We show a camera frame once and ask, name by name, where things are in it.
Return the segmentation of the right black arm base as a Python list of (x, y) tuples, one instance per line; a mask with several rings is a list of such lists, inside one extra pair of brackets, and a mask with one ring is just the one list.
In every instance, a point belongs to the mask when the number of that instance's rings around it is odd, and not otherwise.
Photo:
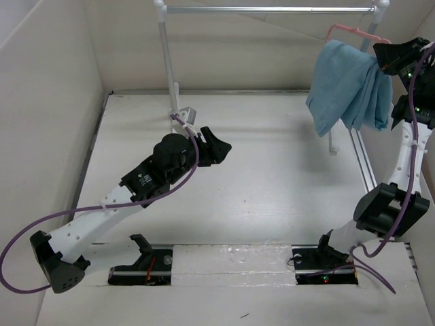
[(321, 256), (317, 247), (292, 247), (287, 262), (294, 269), (297, 285), (358, 285), (354, 267), (347, 257)]

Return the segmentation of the aluminium rail right side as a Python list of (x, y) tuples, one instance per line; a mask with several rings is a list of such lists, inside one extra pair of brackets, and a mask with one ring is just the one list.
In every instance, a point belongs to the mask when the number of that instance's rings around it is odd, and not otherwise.
[(368, 193), (377, 186), (375, 174), (373, 173), (361, 133), (352, 129), (349, 131), (349, 135), (360, 167), (364, 189)]

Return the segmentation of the pink clothes hanger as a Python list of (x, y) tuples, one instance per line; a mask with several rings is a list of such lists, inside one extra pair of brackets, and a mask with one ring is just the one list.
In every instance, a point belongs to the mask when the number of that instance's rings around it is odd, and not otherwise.
[(328, 32), (326, 34), (326, 38), (325, 38), (325, 42), (329, 42), (331, 40), (331, 36), (332, 36), (332, 32), (334, 29), (340, 30), (340, 31), (344, 31), (347, 33), (351, 33), (354, 35), (357, 35), (359, 37), (362, 37), (364, 39), (369, 39), (370, 41), (373, 41), (375, 43), (386, 43), (386, 44), (391, 44), (391, 41), (382, 37), (379, 37), (377, 35), (373, 35), (367, 32), (363, 32), (361, 31), (358, 27), (352, 28), (350, 26), (346, 26), (343, 24), (333, 24), (329, 29)]

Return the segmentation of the light blue trousers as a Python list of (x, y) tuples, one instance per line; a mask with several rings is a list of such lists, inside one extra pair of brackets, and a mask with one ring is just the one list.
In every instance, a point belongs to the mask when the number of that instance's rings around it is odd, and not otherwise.
[(306, 106), (319, 137), (338, 121), (349, 130), (367, 126), (383, 131), (389, 124), (393, 88), (374, 56), (330, 40), (315, 63)]

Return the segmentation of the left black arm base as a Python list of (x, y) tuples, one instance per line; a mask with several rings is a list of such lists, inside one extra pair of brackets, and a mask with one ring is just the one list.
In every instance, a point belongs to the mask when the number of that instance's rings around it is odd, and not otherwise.
[(107, 282), (112, 286), (171, 285), (173, 247), (154, 248), (154, 257), (145, 266), (116, 266), (110, 269)]

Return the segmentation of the white and silver clothes rack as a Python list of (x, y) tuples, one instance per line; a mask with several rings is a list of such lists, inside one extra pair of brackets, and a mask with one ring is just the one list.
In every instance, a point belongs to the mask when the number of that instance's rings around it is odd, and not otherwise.
[[(179, 84), (174, 80), (173, 69), (171, 64), (169, 42), (166, 30), (166, 18), (169, 14), (370, 14), (372, 22), (367, 33), (375, 35), (378, 25), (382, 21), (389, 1), (374, 1), (368, 7), (313, 7), (313, 6), (168, 6), (164, 1), (155, 1), (158, 29), (160, 33), (160, 42), (164, 66), (166, 70), (167, 83), (169, 88), (169, 98), (171, 103), (170, 114), (177, 113), (179, 108)], [(363, 39), (360, 50), (365, 52), (371, 43), (369, 39)]]

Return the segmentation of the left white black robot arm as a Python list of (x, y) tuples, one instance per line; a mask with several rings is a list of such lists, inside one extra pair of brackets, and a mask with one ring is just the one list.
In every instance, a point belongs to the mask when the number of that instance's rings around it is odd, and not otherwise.
[(132, 234), (117, 244), (97, 244), (97, 240), (127, 217), (169, 195), (196, 168), (222, 163), (231, 149), (231, 144), (219, 140), (208, 127), (192, 138), (168, 134), (154, 146), (151, 156), (121, 178), (97, 209), (85, 209), (49, 233), (34, 233), (30, 243), (53, 292), (64, 293), (86, 275), (106, 268), (149, 269), (155, 251), (144, 236)]

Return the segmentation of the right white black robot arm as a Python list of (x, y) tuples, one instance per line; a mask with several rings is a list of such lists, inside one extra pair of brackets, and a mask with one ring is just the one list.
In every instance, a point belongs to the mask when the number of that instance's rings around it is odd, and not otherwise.
[(395, 104), (393, 127), (401, 129), (400, 151), (387, 182), (380, 183), (358, 202), (347, 225), (324, 234), (314, 259), (324, 268), (348, 259), (352, 249), (364, 247), (373, 236), (381, 243), (367, 257), (380, 253), (387, 241), (405, 234), (429, 209), (421, 195), (419, 173), (425, 146), (434, 131), (434, 43), (416, 37), (402, 44), (373, 46), (382, 73), (397, 75), (407, 93)]

